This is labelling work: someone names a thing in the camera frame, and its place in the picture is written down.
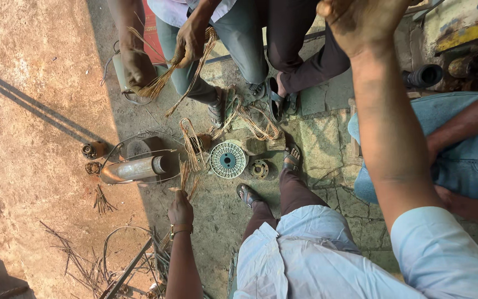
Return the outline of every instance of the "metal pipe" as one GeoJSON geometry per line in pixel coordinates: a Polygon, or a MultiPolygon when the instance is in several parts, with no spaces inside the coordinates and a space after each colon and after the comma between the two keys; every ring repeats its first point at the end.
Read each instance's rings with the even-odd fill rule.
{"type": "Polygon", "coordinates": [[[163,156],[152,156],[103,167],[101,180],[107,184],[154,177],[167,171],[163,156]]]}

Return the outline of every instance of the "blue center hub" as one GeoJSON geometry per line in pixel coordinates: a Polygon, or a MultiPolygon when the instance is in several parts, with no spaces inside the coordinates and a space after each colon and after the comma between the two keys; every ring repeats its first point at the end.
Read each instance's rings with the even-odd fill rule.
{"type": "Polygon", "coordinates": [[[235,166],[235,157],[231,153],[222,154],[219,161],[220,165],[226,169],[230,169],[235,166]]]}

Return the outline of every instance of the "light blue shirt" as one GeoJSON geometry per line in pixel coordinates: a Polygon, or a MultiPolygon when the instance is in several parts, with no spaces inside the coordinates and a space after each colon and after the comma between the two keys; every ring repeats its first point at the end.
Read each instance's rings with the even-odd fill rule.
{"type": "Polygon", "coordinates": [[[243,242],[234,298],[478,298],[478,246],[448,211],[410,210],[390,235],[406,283],[361,255],[340,213],[298,208],[243,242]]]}

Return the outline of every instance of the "wristwatch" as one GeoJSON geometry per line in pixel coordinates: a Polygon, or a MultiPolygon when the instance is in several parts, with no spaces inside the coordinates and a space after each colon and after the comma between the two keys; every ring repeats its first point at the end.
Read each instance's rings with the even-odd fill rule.
{"type": "Polygon", "coordinates": [[[188,231],[189,234],[193,234],[193,225],[171,225],[169,230],[169,240],[172,241],[174,234],[179,231],[188,231]]]}

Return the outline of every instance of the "hand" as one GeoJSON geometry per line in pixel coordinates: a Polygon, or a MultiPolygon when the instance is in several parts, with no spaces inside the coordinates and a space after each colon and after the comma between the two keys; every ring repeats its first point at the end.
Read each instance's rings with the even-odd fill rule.
{"type": "Polygon", "coordinates": [[[193,224],[193,206],[188,201],[188,194],[185,191],[176,190],[175,199],[169,207],[169,220],[172,225],[193,224]]]}
{"type": "Polygon", "coordinates": [[[446,206],[448,211],[451,211],[451,208],[453,206],[453,201],[451,200],[451,195],[453,194],[453,192],[451,192],[450,190],[448,190],[448,189],[446,189],[442,186],[438,186],[438,185],[435,185],[435,190],[438,194],[438,197],[440,197],[440,199],[442,200],[443,204],[446,206]]]}
{"type": "Polygon", "coordinates": [[[143,50],[122,47],[121,60],[125,68],[126,83],[134,92],[138,92],[158,77],[149,56],[143,50]]]}
{"type": "Polygon", "coordinates": [[[410,0],[321,0],[316,13],[324,17],[349,58],[369,47],[393,46],[397,25],[410,0]]]}
{"type": "Polygon", "coordinates": [[[196,11],[189,16],[176,35],[172,64],[178,63],[178,68],[185,68],[202,57],[208,23],[209,19],[199,16],[196,11]]]}

